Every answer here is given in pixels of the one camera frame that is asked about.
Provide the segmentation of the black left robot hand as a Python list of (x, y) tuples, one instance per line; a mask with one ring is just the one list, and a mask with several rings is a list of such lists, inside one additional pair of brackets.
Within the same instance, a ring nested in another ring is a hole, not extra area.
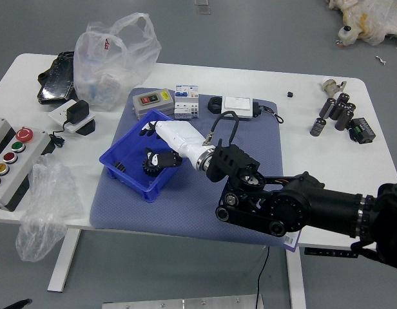
[(30, 304), (32, 304), (32, 299), (26, 298), (26, 299), (17, 301), (15, 303), (12, 303), (12, 304), (4, 307), (4, 309), (22, 309)]

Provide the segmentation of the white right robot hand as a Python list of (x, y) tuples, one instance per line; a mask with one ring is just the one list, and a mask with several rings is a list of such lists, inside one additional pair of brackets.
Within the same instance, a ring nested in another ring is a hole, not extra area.
[(139, 135), (157, 134), (181, 158), (188, 158), (197, 171), (207, 171), (215, 151), (210, 133), (204, 137), (189, 122), (178, 120), (151, 121), (145, 124)]

